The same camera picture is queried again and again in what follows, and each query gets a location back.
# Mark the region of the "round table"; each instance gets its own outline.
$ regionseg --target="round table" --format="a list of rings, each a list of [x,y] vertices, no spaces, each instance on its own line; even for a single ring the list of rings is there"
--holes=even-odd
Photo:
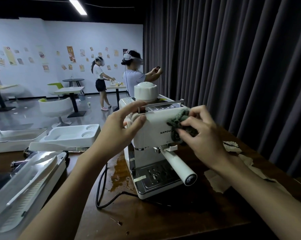
[[[77,79],[65,79],[65,80],[63,80],[63,82],[69,82],[69,86],[70,87],[72,87],[73,86],[73,82],[76,82],[76,84],[77,84],[77,86],[78,87],[81,87],[81,85],[80,85],[80,81],[83,81],[84,79],[82,79],[82,78],[77,78]]]

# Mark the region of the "black ceiling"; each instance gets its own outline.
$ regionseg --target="black ceiling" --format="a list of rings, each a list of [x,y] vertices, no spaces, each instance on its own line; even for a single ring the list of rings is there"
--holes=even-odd
[[[73,22],[144,23],[146,0],[79,0],[79,2],[87,12],[87,16],[81,16],[69,0],[0,0],[0,18],[17,19],[24,17]]]

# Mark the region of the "rag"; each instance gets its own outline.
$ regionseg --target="rag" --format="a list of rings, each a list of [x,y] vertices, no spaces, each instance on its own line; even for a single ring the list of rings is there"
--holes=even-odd
[[[178,142],[181,145],[185,145],[186,143],[180,138],[179,134],[177,133],[176,129],[183,129],[185,130],[188,134],[190,134],[192,137],[195,137],[198,134],[198,131],[194,129],[191,126],[182,126],[180,123],[184,120],[186,120],[189,117],[189,110],[184,109],[180,111],[176,117],[168,119],[166,121],[167,125],[171,126],[171,136],[172,140],[174,142]]]

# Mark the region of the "white table top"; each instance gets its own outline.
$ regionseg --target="white table top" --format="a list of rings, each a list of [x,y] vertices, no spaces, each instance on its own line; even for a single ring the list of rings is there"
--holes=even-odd
[[[84,87],[69,87],[58,89],[55,94],[65,94],[65,93],[80,93]]]
[[[12,87],[16,87],[18,86],[18,84],[15,84],[15,85],[0,85],[0,90],[1,89],[6,89],[6,88],[12,88]]]
[[[119,89],[119,88],[126,88],[125,85],[120,85],[120,86],[107,86],[106,89]]]

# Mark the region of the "brand logo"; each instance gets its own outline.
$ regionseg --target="brand logo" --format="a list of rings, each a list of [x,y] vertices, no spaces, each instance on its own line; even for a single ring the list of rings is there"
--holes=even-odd
[[[166,130],[166,131],[162,131],[161,134],[167,133],[167,132],[171,132],[172,130]]]

